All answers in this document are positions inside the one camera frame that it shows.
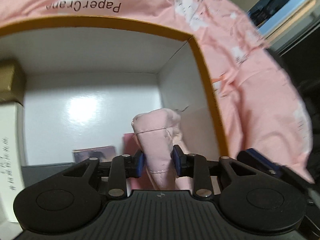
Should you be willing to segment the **pink fabric pouch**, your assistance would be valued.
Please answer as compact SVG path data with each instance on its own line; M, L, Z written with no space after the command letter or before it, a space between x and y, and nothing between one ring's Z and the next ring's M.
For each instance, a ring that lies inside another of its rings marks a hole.
M174 145L190 153L183 142L180 120L178 113L167 108L139 114L132 120L135 141L144 152L146 172L156 190L191 190L191 179L176 176L171 158Z

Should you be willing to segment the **orange cardboard storage box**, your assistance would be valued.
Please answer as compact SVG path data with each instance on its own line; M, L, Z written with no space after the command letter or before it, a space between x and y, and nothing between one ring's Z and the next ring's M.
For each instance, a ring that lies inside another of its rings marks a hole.
M26 75L15 131L21 165L70 163L73 150L124 152L132 119L168 108L187 150L210 160L227 144L208 63L195 35L111 17L53 16L1 26L1 59Z

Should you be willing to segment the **black textured case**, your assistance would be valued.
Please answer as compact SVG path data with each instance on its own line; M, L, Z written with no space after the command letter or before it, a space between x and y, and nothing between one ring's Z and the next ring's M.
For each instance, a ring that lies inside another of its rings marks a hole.
M48 165L31 165L22 166L22 176L24 180L24 186L29 187L42 180L49 178L65 169L72 167L74 163L60 163L60 164L48 164Z

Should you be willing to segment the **pink card wallet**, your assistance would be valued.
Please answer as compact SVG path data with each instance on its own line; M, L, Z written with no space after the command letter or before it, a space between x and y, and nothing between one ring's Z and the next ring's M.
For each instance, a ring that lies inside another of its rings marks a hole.
M135 155L137 150L139 149L135 139L133 138L134 133L125 133L123 136L123 154ZM128 184L130 189L139 190L140 185L139 181L136 178L128 179Z

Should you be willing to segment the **gold brown small box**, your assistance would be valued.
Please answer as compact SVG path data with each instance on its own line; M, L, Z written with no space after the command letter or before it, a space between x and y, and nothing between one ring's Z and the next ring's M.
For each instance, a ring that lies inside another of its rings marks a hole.
M23 104L27 79L21 65L17 60L1 60L0 82L1 102L13 101Z

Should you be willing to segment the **white long box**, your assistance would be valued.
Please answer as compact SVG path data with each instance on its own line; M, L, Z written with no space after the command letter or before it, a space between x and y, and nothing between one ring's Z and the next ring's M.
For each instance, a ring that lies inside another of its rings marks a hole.
M17 222L13 204L24 189L25 164L23 107L16 102L1 104L1 205L9 222Z

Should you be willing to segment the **pink patterned duvet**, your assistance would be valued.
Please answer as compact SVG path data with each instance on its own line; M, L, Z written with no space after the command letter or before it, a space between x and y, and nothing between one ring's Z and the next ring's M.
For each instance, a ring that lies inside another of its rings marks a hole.
M1 0L1 24L46 15L113 16L191 33L217 93L228 150L254 148L312 181L311 120L267 42L230 0Z

